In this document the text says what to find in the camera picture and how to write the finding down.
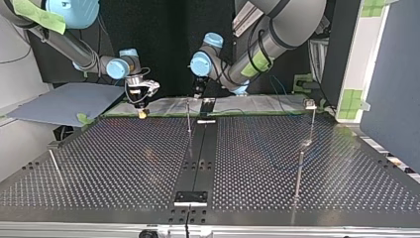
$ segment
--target optical breadboard table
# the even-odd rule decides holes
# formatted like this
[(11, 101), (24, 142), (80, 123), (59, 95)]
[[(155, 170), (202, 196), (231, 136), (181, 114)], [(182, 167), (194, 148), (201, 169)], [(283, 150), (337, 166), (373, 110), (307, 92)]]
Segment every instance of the optical breadboard table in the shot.
[[(420, 185), (329, 116), (215, 119), (191, 119), (191, 133), (186, 118), (99, 120), (0, 183), (0, 234), (28, 224), (420, 229)], [(175, 206), (190, 191), (205, 205)]]

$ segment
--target metal post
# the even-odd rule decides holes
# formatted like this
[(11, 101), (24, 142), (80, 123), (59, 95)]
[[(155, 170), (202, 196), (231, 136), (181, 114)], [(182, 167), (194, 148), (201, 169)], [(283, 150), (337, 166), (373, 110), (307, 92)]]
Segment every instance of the metal post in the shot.
[(315, 114), (316, 114), (316, 108), (314, 109), (313, 113), (312, 113), (312, 125), (315, 122)]
[(296, 179), (296, 191), (294, 193), (294, 198), (297, 200), (299, 199), (299, 189), (300, 189), (300, 181), (302, 178), (302, 165), (303, 165), (303, 157), (304, 157), (305, 153), (304, 152), (300, 152), (299, 155), (299, 167), (297, 169), (297, 179)]
[(50, 155), (52, 156), (52, 161), (53, 161), (56, 171), (58, 172), (58, 176), (59, 176), (59, 179), (61, 180), (62, 186), (65, 187), (64, 179), (61, 175), (61, 168), (58, 166), (58, 163), (56, 162), (55, 156), (53, 154), (53, 150), (49, 150), (49, 152), (50, 152)]
[(191, 121), (189, 118), (189, 99), (186, 98), (186, 118), (188, 120), (188, 133), (191, 133)]

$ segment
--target cable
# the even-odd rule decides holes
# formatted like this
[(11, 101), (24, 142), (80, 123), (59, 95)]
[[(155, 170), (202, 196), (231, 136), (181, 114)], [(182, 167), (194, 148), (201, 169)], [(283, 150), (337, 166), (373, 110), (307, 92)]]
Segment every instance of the cable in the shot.
[(260, 50), (262, 51), (262, 55), (265, 57), (265, 60), (268, 62), (268, 69), (264, 72), (267, 72), (271, 69), (272, 67), (272, 61), (269, 58), (268, 53), (265, 50), (265, 47), (263, 46), (263, 34), (265, 33), (265, 30), (259, 30), (259, 46), (260, 46)]
[[(184, 106), (174, 106), (174, 107), (170, 107), (169, 109), (172, 109), (172, 108), (185, 108)], [(159, 112), (162, 112), (162, 111), (167, 111), (168, 109), (162, 109), (162, 110), (159, 110), (159, 111), (154, 111), (154, 112), (152, 112), (151, 111), (151, 114), (153, 114), (153, 113), (159, 113)], [(192, 112), (195, 112), (195, 113), (200, 113), (200, 112), (198, 112), (198, 111), (196, 111), (196, 110), (194, 110), (194, 109), (191, 109), (191, 108), (189, 108), (189, 110), (190, 111), (192, 111)]]
[(59, 140), (64, 140), (64, 133), (65, 133), (66, 126), (62, 126), (61, 133), (59, 134)]
[(141, 69), (140, 69), (140, 72), (139, 72), (139, 74), (141, 74), (142, 76), (146, 76), (146, 75), (148, 75), (149, 73), (151, 73), (151, 69), (149, 68), (149, 67), (142, 67)]
[(277, 89), (275, 88), (274, 84), (272, 83), (272, 80), (273, 80), (273, 79), (275, 79), (275, 80), (278, 82), (278, 84), (279, 84), (279, 85), (281, 86), (281, 88), (283, 89), (283, 92), (284, 92), (284, 94), (285, 94), (285, 95), (287, 95), (287, 92), (286, 92), (286, 89), (284, 88), (284, 85), (280, 82), (280, 80), (278, 80), (278, 78), (277, 78), (277, 77), (275, 77), (274, 75), (271, 75), (271, 76), (269, 77), (269, 83), (271, 84), (272, 89), (274, 89), (274, 91), (275, 91), (275, 95), (277, 95), (278, 104), (280, 104), (280, 108), (281, 108), (281, 110), (282, 110), (284, 113), (286, 113), (288, 116), (298, 116), (298, 115), (300, 115), (300, 114), (294, 114), (294, 113), (292, 113), (292, 112), (290, 112), (290, 111), (286, 111), (286, 110), (284, 109), (284, 107), (283, 107), (283, 103), (281, 102), (281, 99), (280, 99), (280, 95), (278, 94)]
[(227, 109), (227, 110), (223, 110), (223, 111), (219, 111), (219, 112), (212, 112), (212, 113), (209, 113), (209, 114), (214, 115), (214, 114), (220, 114), (220, 113), (224, 113), (224, 112), (228, 112), (228, 111), (240, 111), (244, 116), (247, 115), (245, 113), (245, 111), (243, 111), (242, 109), (239, 109), (239, 108)]
[(142, 99), (137, 100), (137, 101), (133, 101), (133, 100), (130, 98), (130, 94), (129, 94), (129, 91), (128, 91), (128, 83), (127, 83), (127, 82), (126, 82), (126, 84), (125, 84), (125, 86), (124, 86), (124, 90), (126, 91), (127, 98), (129, 99), (129, 101), (130, 101), (132, 104), (137, 104), (137, 103), (140, 103), (140, 102), (142, 102), (143, 100), (145, 100), (145, 98), (148, 96), (148, 94), (146, 93), (146, 95), (145, 95), (144, 97), (142, 97)]
[(16, 32), (16, 34), (19, 36), (19, 38), (20, 39), (22, 39), (22, 41), (26, 44), (26, 45), (28, 45), (28, 47), (29, 47), (29, 49), (28, 49), (28, 51), (22, 56), (22, 57), (19, 57), (19, 58), (16, 58), (16, 59), (11, 59), (11, 60), (5, 60), (5, 61), (0, 61), (0, 64), (5, 64), (5, 63), (11, 63), (11, 62), (16, 62), (16, 61), (19, 61), (19, 60), (23, 60), (23, 59), (25, 59), (30, 53), (31, 53), (31, 51), (32, 51), (32, 48), (31, 48), (31, 44), (28, 42), (28, 39), (25, 39), (22, 35), (21, 35), (21, 33), (19, 33), (19, 31), (15, 28), (15, 26), (11, 23), (11, 22), (9, 22), (9, 21), (7, 21), (7, 23), (10, 25), (10, 27)]
[(12, 59), (12, 60), (7, 60), (7, 61), (0, 61), (0, 64), (11, 63), (11, 62), (16, 62), (16, 61), (19, 61), (19, 60), (23, 60), (24, 58), (26, 58), (31, 53), (31, 51), (32, 51), (32, 48), (29, 47), (29, 50), (27, 51), (27, 53), (24, 56), (22, 56), (20, 58), (17, 58), (17, 59)]
[(185, 237), (186, 238), (189, 238), (188, 220), (189, 220), (189, 211), (188, 211), (188, 215), (186, 216), (186, 219), (185, 219)]
[(114, 84), (114, 86), (116, 86), (120, 81), (124, 81), (124, 80), (122, 80), (122, 79), (118, 79), (116, 82), (115, 82), (115, 84)]
[(104, 31), (104, 33), (109, 36), (108, 31), (105, 28), (105, 24), (104, 21), (102, 19), (102, 14), (99, 13), (99, 17), (98, 17), (98, 22), (99, 22), (99, 26), (101, 27), (102, 31)]
[(251, 53), (251, 43), (252, 43), (252, 40), (253, 40), (253, 36), (254, 36), (254, 33), (255, 33), (255, 31), (256, 31), (256, 29), (257, 29), (257, 27), (258, 27), (258, 25), (260, 24), (260, 22), (261, 22), (261, 20), (263, 19), (263, 16), (261, 16), (257, 21), (256, 21), (256, 23), (254, 24), (254, 26), (253, 26), (253, 28), (251, 29), (251, 32), (250, 32), (250, 35), (249, 35), (249, 37), (248, 37), (248, 44), (247, 44), (247, 53), (248, 53), (248, 58), (249, 58), (249, 61), (250, 61), (250, 63), (251, 63), (251, 65), (253, 66), (253, 68), (259, 73), (254, 79), (252, 79), (252, 80), (250, 80), (250, 82), (249, 83), (238, 83), (238, 82), (235, 82), (232, 78), (231, 78), (231, 76), (230, 76), (230, 74), (229, 73), (226, 73), (225, 72), (225, 70), (226, 70), (226, 68), (228, 67), (228, 64), (227, 63), (225, 63), (225, 66), (223, 66), (223, 61), (221, 60), (220, 61), (220, 67), (222, 68), (222, 74), (225, 76), (225, 78), (230, 82), (230, 83), (232, 83), (232, 84), (234, 84), (234, 85), (236, 85), (236, 86), (249, 86), (249, 85), (251, 85), (252, 83), (254, 83), (255, 81), (257, 81), (259, 78), (260, 78), (260, 76), (263, 74), (263, 73), (265, 73), (265, 72), (267, 72), (267, 71), (269, 71), (270, 70), (270, 68), (272, 67), (272, 61), (271, 61), (271, 59), (269, 58), (269, 56), (268, 56), (268, 53), (266, 52), (266, 50), (265, 50), (265, 48), (264, 48), (264, 46), (263, 46), (263, 34), (265, 33), (265, 30), (259, 30), (259, 36), (258, 36), (258, 43), (259, 43), (259, 46), (260, 46), (260, 49), (261, 49), (261, 51), (262, 51), (262, 54), (263, 54), (263, 56), (265, 57), (265, 59), (267, 60), (267, 62), (268, 62), (268, 69), (266, 70), (266, 71), (261, 71), (257, 66), (256, 66), (256, 64), (254, 63), (254, 59), (252, 58), (252, 53)]
[(281, 82), (280, 82), (280, 80), (278, 80), (278, 78), (277, 78), (276, 76), (274, 76), (274, 75), (271, 75), (270, 77), (274, 78), (274, 79), (277, 81), (277, 83), (278, 83), (278, 84), (281, 86), (281, 88), (283, 89), (284, 95), (287, 95), (287, 91), (286, 91), (286, 88), (284, 87), (283, 83), (281, 83)]
[(18, 29), (16, 29), (16, 27), (15, 27), (15, 25), (13, 25), (11, 22), (9, 22), (9, 21), (6, 21), (9, 25), (10, 25), (10, 27), (13, 29), (13, 31), (15, 31), (16, 32), (16, 34), (19, 36), (19, 38), (20, 39), (22, 39), (22, 41), (24, 41), (25, 42), (25, 44), (26, 45), (28, 45), (28, 47), (30, 47), (31, 46), (31, 44), (29, 43), (29, 40), (27, 39), (27, 38), (25, 38), (24, 36), (22, 36), (21, 35), (21, 33), (18, 31)]
[(318, 83), (318, 85), (319, 85), (319, 89), (321, 90), (321, 93), (323, 94), (323, 96), (324, 96), (325, 100), (326, 100), (326, 101), (327, 101), (327, 103), (330, 105), (331, 109), (333, 110), (333, 112), (334, 112), (334, 116), (336, 116), (336, 115), (337, 115), (337, 111), (336, 111), (336, 109), (333, 107), (333, 104), (331, 104), (330, 100), (328, 100), (328, 97), (327, 97), (327, 95), (325, 94), (324, 89), (322, 89), (322, 85), (321, 85), (321, 82), (319, 81), (318, 75), (317, 75), (317, 74), (316, 74), (316, 72), (315, 72), (315, 63), (314, 63), (314, 61), (312, 60), (312, 51), (311, 51), (310, 41), (308, 41), (308, 52), (309, 52), (309, 61), (310, 61), (310, 63), (311, 63), (312, 68), (314, 68), (314, 78), (315, 78), (315, 81)]

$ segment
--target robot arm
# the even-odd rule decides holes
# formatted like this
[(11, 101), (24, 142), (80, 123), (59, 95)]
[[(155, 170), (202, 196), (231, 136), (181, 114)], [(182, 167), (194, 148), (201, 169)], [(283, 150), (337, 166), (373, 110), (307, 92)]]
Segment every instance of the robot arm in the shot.
[(287, 50), (293, 50), (313, 34), (324, 14), (326, 0), (251, 0), (268, 17), (268, 29), (259, 31), (259, 39), (233, 65), (219, 58), (223, 38), (215, 33), (205, 36), (200, 50), (191, 60), (191, 70), (197, 76), (208, 76), (242, 94), (250, 81), (266, 72), (272, 61)]
[[(49, 44), (68, 59), (74, 66), (82, 71), (108, 74), (114, 79), (126, 79), (127, 97), (138, 109), (139, 115), (144, 114), (148, 105), (148, 97), (152, 97), (159, 88), (159, 84), (152, 80), (144, 79), (139, 56), (135, 49), (120, 51), (120, 57), (100, 57), (87, 44), (76, 38), (70, 31), (63, 35), (43, 28), (39, 24), (15, 14), (13, 0), (0, 0), (0, 15), (17, 27), (27, 29), (39, 37), (44, 43)], [(84, 29), (89, 27), (99, 14), (99, 3), (86, 9), (82, 1), (73, 1), (71, 11), (66, 11), (71, 1), (62, 0), (31, 0), (37, 7), (50, 12), (59, 12), (64, 16), (68, 28)]]

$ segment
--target yellow tape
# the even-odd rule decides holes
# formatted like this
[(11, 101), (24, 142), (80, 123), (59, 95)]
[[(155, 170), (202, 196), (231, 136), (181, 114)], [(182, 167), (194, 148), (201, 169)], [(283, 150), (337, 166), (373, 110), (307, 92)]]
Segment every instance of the yellow tape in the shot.
[(17, 15), (31, 19), (47, 29), (60, 34), (64, 34), (65, 32), (64, 17), (43, 10), (30, 0), (13, 0), (13, 8)]
[[(258, 52), (253, 57), (253, 62), (259, 70), (261, 70), (261, 71), (268, 70), (269, 61), (266, 60), (266, 58), (265, 58), (265, 56), (263, 55), (262, 52)], [(241, 75), (247, 76), (247, 77), (253, 77), (253, 76), (257, 75), (257, 73), (259, 73), (259, 72), (256, 71), (256, 69), (253, 67), (253, 65), (251, 63), (248, 63), (248, 65), (246, 67), (244, 67), (244, 69), (241, 71)]]

